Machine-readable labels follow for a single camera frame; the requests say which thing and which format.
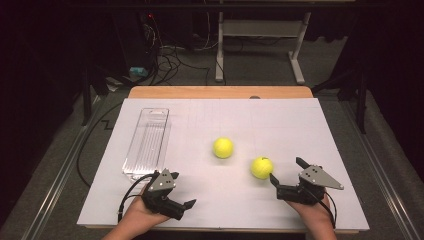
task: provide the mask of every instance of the tennis ball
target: tennis ball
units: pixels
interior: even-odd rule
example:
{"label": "tennis ball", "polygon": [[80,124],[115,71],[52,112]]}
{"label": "tennis ball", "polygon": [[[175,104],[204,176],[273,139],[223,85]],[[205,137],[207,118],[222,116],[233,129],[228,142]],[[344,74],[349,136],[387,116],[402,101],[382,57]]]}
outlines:
{"label": "tennis ball", "polygon": [[250,171],[259,179],[267,179],[274,170],[274,165],[267,157],[258,157],[250,165]]}
{"label": "tennis ball", "polygon": [[233,143],[226,137],[220,137],[213,143],[213,153],[219,158],[228,158],[233,153]]}

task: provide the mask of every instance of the black cable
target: black cable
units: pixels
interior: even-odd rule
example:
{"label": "black cable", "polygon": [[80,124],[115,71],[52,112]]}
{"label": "black cable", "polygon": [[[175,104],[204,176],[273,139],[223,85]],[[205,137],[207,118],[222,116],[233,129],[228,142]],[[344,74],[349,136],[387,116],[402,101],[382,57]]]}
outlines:
{"label": "black cable", "polygon": [[209,71],[211,70],[210,68],[208,68],[208,67],[195,67],[195,66],[191,66],[191,65],[188,65],[188,64],[184,63],[184,62],[183,62],[183,61],[181,61],[181,59],[178,57],[178,53],[177,53],[176,48],[175,48],[175,58],[177,58],[177,59],[178,59],[178,61],[180,61],[181,65],[183,65],[183,66],[186,66],[186,67],[189,67],[189,68],[193,68],[193,69],[206,70],[205,85],[206,85],[206,86],[208,85],[208,74],[209,74]]}
{"label": "black cable", "polygon": [[121,205],[119,205],[119,209],[118,209],[118,223],[119,223],[119,222],[121,221],[121,219],[122,219],[122,215],[123,215],[123,212],[124,212],[124,204],[125,204],[125,201],[127,201],[127,199],[128,199],[128,198],[130,198],[130,193],[131,193],[131,191],[132,191],[132,190],[134,189],[134,187],[135,187],[135,186],[137,186],[137,184],[139,184],[141,181],[143,181],[143,180],[144,180],[144,179],[146,179],[146,178],[153,177],[153,176],[155,176],[155,174],[151,173],[151,174],[146,174],[146,175],[144,175],[144,176],[140,177],[139,179],[137,179],[137,181],[135,181],[135,182],[133,183],[133,185],[131,185],[131,187],[128,189],[127,193],[125,193],[125,196],[122,198]]}
{"label": "black cable", "polygon": [[313,197],[321,206],[323,206],[325,208],[325,210],[327,210],[327,212],[330,214],[330,220],[331,220],[331,224],[333,225],[333,228],[336,228],[336,220],[333,216],[333,213],[331,212],[330,208],[325,205],[325,203],[323,203],[320,199],[318,199],[313,193],[311,193],[311,191],[309,191],[307,188],[302,187],[303,190],[305,190],[306,193],[308,193],[311,197]]}
{"label": "black cable", "polygon": [[83,143],[82,143],[82,147],[80,148],[80,150],[79,150],[79,152],[78,152],[78,155],[77,155],[77,163],[76,163],[76,165],[77,165],[77,173],[78,173],[78,176],[81,178],[81,180],[83,181],[83,183],[87,186],[87,187],[91,187],[91,184],[89,184],[88,183],[88,181],[87,180],[85,180],[85,178],[82,176],[82,173],[81,173],[81,169],[80,169],[80,157],[81,157],[81,153],[82,153],[82,151],[83,151],[83,149],[84,149],[84,147],[85,147],[85,145],[86,145],[86,143],[87,143],[87,141],[88,141],[88,138],[90,137],[90,135],[91,135],[91,133],[93,132],[93,130],[96,128],[96,126],[97,126],[97,124],[99,124],[99,122],[101,121],[101,120],[103,120],[103,118],[107,115],[107,114],[109,114],[113,109],[115,109],[115,108],[117,108],[119,105],[121,105],[122,104],[122,102],[120,102],[120,103],[118,103],[118,104],[116,104],[115,106],[113,106],[112,108],[110,108],[108,111],[106,111],[98,120],[97,120],[97,122],[93,125],[93,127],[90,129],[90,132],[88,133],[88,135],[87,135],[87,137],[84,139],[84,141],[83,141]]}
{"label": "black cable", "polygon": [[336,203],[334,203],[333,198],[330,196],[330,194],[328,194],[327,192],[325,192],[325,194],[330,198],[331,202],[333,203],[334,206],[334,222],[337,221],[337,208],[336,208]]}

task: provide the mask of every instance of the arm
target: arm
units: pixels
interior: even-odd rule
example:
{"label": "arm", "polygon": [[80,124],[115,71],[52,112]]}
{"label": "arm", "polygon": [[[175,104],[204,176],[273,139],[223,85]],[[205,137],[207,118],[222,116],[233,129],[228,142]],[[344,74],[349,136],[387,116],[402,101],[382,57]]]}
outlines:
{"label": "arm", "polygon": [[141,197],[136,196],[122,220],[112,231],[103,237],[103,240],[130,240],[168,219],[169,217],[162,214],[152,213],[146,208]]}
{"label": "arm", "polygon": [[[330,207],[327,195],[324,195],[324,199],[322,201],[325,205]],[[303,220],[305,226],[308,228],[315,240],[337,239],[333,225],[331,224],[330,215],[320,204],[317,203],[310,206],[295,202],[286,202],[299,213],[300,218]]]}

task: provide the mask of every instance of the wire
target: wire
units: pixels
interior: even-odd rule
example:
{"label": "wire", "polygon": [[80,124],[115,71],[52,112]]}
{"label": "wire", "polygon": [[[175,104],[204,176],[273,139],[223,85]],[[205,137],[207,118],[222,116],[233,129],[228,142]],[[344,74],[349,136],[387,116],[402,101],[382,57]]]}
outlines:
{"label": "wire", "polygon": [[336,228],[336,219],[333,216],[333,213],[331,212],[330,208],[327,205],[325,205],[325,203],[323,203],[320,199],[318,199],[313,193],[311,193],[311,191],[309,191],[307,188],[302,187],[302,189],[305,190],[305,192],[308,193],[311,197],[313,197],[321,206],[323,206],[325,208],[325,210],[327,210],[327,212],[330,214],[331,224],[333,225],[333,228],[335,229]]}
{"label": "wire", "polygon": [[325,192],[325,194],[330,198],[331,202],[333,203],[334,206],[334,223],[337,221],[337,208],[336,208],[336,203],[334,203],[333,198],[330,196],[330,194],[328,194],[327,192]]}
{"label": "wire", "polygon": [[135,181],[133,183],[133,185],[131,185],[131,187],[128,189],[127,193],[125,193],[124,197],[122,198],[121,204],[119,205],[119,209],[118,209],[118,222],[120,222],[121,219],[122,219],[122,215],[123,215],[123,212],[124,212],[125,201],[127,201],[127,199],[130,198],[130,193],[134,189],[134,187],[137,186],[137,184],[139,184],[144,179],[149,178],[149,177],[153,177],[153,176],[155,176],[155,174],[153,174],[153,173],[146,174],[146,175],[140,177],[139,179],[137,179],[137,181]]}
{"label": "wire", "polygon": [[78,156],[77,156],[77,173],[78,176],[81,178],[82,182],[88,187],[91,187],[91,184],[88,183],[88,181],[84,178],[84,176],[81,173],[81,169],[80,169],[80,157],[81,157],[81,153],[88,141],[88,138],[91,136],[91,133],[93,132],[93,130],[96,128],[97,124],[99,124],[99,122],[101,122],[103,120],[103,118],[109,114],[113,109],[117,108],[119,105],[121,105],[122,102],[116,104],[115,106],[113,106],[112,108],[110,108],[108,111],[106,111],[98,120],[97,122],[93,125],[93,127],[90,129],[90,132],[88,133],[87,137],[84,139],[83,143],[82,143],[82,147],[80,148],[80,150],[78,151]]}

